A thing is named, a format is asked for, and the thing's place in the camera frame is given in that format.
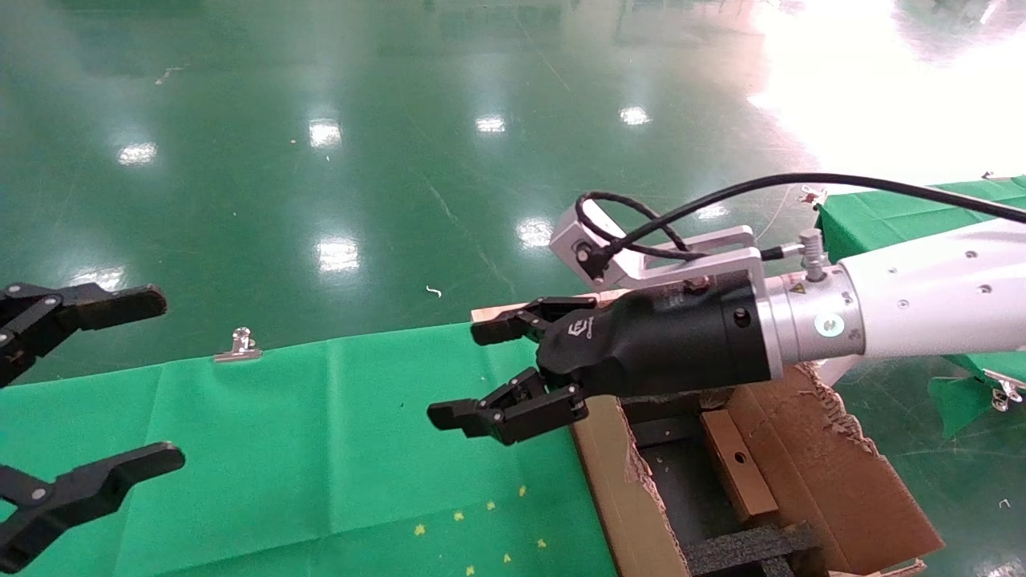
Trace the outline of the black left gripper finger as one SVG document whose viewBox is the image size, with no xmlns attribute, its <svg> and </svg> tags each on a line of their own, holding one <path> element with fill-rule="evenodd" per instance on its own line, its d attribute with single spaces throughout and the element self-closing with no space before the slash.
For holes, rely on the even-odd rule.
<svg viewBox="0 0 1026 577">
<path fill-rule="evenodd" d="M 171 474 L 184 463 L 177 446 L 151 443 L 78 466 L 53 482 L 3 465 L 1 497 L 14 511 L 1 525 L 2 572 L 25 570 L 63 533 L 114 514 L 133 486 Z"/>
<path fill-rule="evenodd" d="M 78 331 L 132 324 L 168 311 L 157 285 L 107 291 L 98 284 L 45 288 L 3 286 L 1 295 L 1 387 L 14 383 Z"/>
</svg>

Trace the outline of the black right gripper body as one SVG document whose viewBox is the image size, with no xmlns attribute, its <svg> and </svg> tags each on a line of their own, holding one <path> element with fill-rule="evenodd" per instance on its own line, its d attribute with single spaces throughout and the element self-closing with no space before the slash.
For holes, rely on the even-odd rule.
<svg viewBox="0 0 1026 577">
<path fill-rule="evenodd" d="M 772 379 L 751 284 L 703 291 L 665 284 L 581 309 L 543 333 L 536 366 L 546 383 L 587 397 L 660 395 Z"/>
</svg>

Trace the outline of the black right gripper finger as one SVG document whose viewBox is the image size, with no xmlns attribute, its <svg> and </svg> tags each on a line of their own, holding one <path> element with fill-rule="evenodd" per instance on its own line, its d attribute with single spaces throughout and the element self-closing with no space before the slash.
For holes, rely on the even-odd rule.
<svg viewBox="0 0 1026 577">
<path fill-rule="evenodd" d="M 466 438 L 494 438 L 504 446 L 528 441 L 589 416 L 585 394 L 564 377 L 527 368 L 481 399 L 452 399 L 426 409 L 436 430 Z"/>
<path fill-rule="evenodd" d="M 475 310 L 471 314 L 471 336 L 480 346 L 497 345 L 527 337 L 535 343 L 543 333 L 576 310 L 595 309 L 596 297 L 547 297 L 524 304 Z"/>
</svg>

